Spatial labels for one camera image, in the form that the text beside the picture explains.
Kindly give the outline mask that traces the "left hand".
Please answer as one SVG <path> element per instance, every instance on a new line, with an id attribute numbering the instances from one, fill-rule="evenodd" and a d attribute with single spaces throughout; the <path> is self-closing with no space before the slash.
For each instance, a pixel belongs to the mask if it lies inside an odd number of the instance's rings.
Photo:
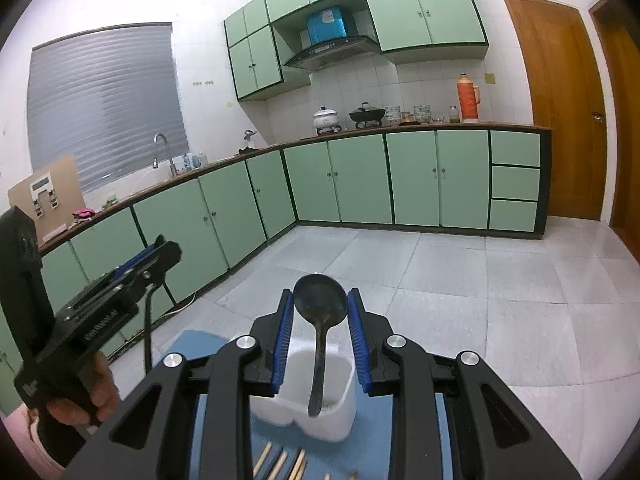
<path id="1" fill-rule="evenodd" d="M 79 387 L 79 400 L 87 401 L 86 405 L 80 405 L 68 396 L 57 396 L 38 405 L 32 412 L 40 418 L 45 414 L 51 415 L 67 426 L 94 426 L 97 422 L 105 422 L 119 406 L 119 390 L 110 363 L 102 351 L 87 361 L 73 386 Z"/>

